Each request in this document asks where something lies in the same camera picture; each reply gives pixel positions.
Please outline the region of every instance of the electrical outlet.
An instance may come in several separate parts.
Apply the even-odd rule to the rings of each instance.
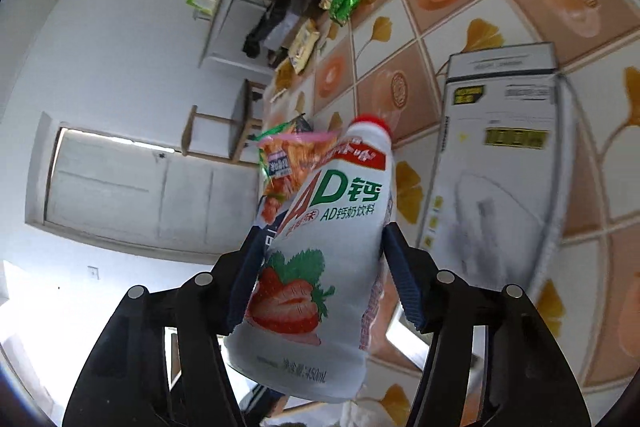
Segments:
[[[87,270],[89,270],[89,277],[91,279],[95,279],[97,281],[100,280],[100,274],[98,273],[98,269],[95,266],[87,266]]]

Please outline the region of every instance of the metal bolt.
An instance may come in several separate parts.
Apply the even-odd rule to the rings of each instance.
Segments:
[[[198,286],[206,286],[207,284],[209,284],[211,281],[213,280],[213,277],[211,276],[210,273],[198,273],[196,275],[196,284]]]
[[[440,270],[436,275],[436,279],[443,284],[451,284],[454,280],[456,280],[456,276],[453,275],[450,271]]]
[[[144,292],[145,292],[144,287],[142,287],[142,286],[133,286],[133,287],[129,288],[129,291],[127,292],[127,295],[129,296],[130,299],[137,299],[138,297],[142,297]]]
[[[507,286],[507,295],[513,297],[514,299],[519,299],[520,297],[522,297],[522,288],[520,288],[520,286],[510,284]]]

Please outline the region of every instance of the strawberry image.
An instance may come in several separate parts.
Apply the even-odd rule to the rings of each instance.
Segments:
[[[289,340],[309,343],[308,334],[328,316],[324,300],[335,293],[322,291],[319,279],[324,271],[320,250],[305,250],[286,262],[274,252],[260,274],[258,287],[249,303],[250,323],[286,335]]]

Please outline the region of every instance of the strawberry milk drink bottle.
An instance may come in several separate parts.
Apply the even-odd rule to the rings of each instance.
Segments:
[[[309,174],[268,248],[244,320],[225,339],[233,368],[309,400],[355,396],[382,294],[393,167],[386,124],[353,120]]]

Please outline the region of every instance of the red bottle cap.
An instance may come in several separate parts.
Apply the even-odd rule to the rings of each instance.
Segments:
[[[380,129],[382,129],[384,132],[388,134],[389,138],[391,138],[391,129],[386,124],[386,122],[382,120],[382,118],[379,118],[374,114],[361,114],[360,116],[357,116],[356,118],[351,120],[350,125],[353,125],[355,123],[362,123],[362,122],[367,122],[367,123],[372,123],[377,125],[378,127],[380,127]]]

